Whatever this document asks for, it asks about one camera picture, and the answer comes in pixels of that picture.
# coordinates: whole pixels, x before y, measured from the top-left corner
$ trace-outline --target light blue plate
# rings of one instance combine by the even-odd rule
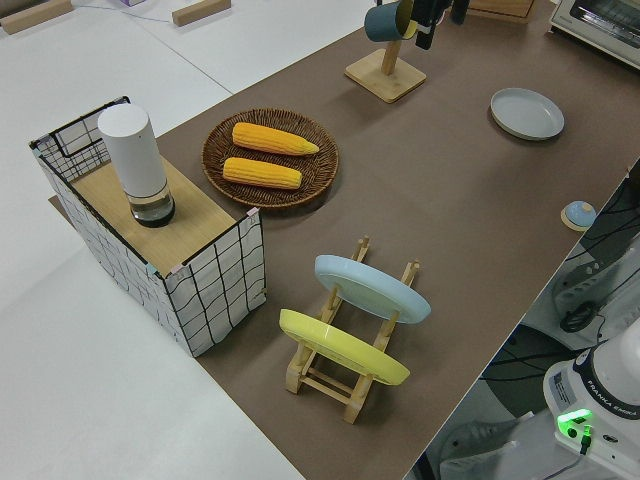
[[[320,255],[316,258],[316,278],[350,304],[381,318],[399,312],[398,322],[418,323],[431,313],[429,303],[400,280],[349,258]]]

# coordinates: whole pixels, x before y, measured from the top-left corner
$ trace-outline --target brown table mat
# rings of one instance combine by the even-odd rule
[[[578,240],[560,210],[578,199],[601,208],[638,158],[638,73],[547,33],[552,5],[539,3],[529,25],[468,17],[438,27],[428,52],[405,42],[400,57],[427,81],[395,104],[343,75],[379,48],[357,31],[159,139],[163,155],[236,217],[246,209],[209,185],[200,165],[219,122],[286,108],[336,139],[341,164],[326,203],[265,216],[267,303],[198,359],[309,479],[401,478]],[[564,132],[535,143],[501,130],[489,101],[506,87],[551,98]],[[400,276],[421,260],[414,288],[433,313],[398,326],[388,353],[412,374],[399,387],[374,385],[349,425],[329,397],[285,390],[295,344],[278,314],[315,315],[325,298],[316,255],[348,256],[363,234],[367,263],[382,271]],[[344,305],[335,325],[373,340],[379,324]]]

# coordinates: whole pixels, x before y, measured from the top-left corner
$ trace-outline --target wooden base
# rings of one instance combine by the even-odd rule
[[[168,225],[147,228],[131,215],[111,163],[78,178],[75,189],[163,277],[208,245],[235,220],[189,179],[164,160],[176,213]]]
[[[369,249],[369,238],[365,237],[358,241],[358,246],[355,253],[351,256],[352,260],[362,262]],[[402,275],[402,282],[405,285],[411,285],[416,272],[420,268],[418,261],[409,262]],[[331,324],[338,308],[342,304],[342,299],[337,295],[336,288],[330,293],[329,298],[325,301],[320,314],[316,318],[324,323]],[[398,314],[396,313],[389,320],[383,320],[380,330],[376,336],[373,346],[378,350],[384,352],[391,338],[391,334],[396,325]],[[345,405],[343,419],[345,422],[353,424],[358,418],[358,414],[364,402],[367,399],[371,385],[373,384],[373,377],[371,375],[360,375],[356,385],[351,388],[338,380],[325,375],[319,370],[313,368],[313,362],[316,357],[316,351],[298,344],[298,349],[295,355],[289,362],[286,374],[286,387],[291,393],[298,393],[302,384],[309,385],[316,390],[330,396],[331,398],[338,400]]]
[[[391,74],[385,74],[382,70],[385,52],[376,50],[349,65],[344,73],[385,102],[393,103],[422,85],[427,76],[402,59],[396,60]]]
[[[35,7],[8,15],[0,19],[2,28],[9,35],[39,25],[52,18],[59,17],[73,10],[71,0],[49,0]]]

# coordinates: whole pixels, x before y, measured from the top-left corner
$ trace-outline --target yellow corn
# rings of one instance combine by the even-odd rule
[[[287,190],[300,188],[302,182],[302,173],[298,170],[240,157],[227,158],[222,177],[229,182]]]
[[[293,133],[275,128],[238,122],[233,126],[233,143],[239,147],[285,155],[317,153],[317,145]]]

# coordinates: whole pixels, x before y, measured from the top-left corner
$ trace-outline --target woven basket tray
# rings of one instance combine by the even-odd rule
[[[231,137],[237,122],[255,123],[300,135],[315,143],[320,150],[314,155],[298,157],[237,147]],[[295,168],[302,172],[302,184],[297,190],[280,190],[228,182],[222,178],[222,167],[229,157]],[[253,207],[281,209],[303,205],[331,185],[338,171],[338,147],[331,135],[313,120],[288,110],[260,108],[237,113],[216,126],[204,143],[202,166],[213,186],[233,200]]]

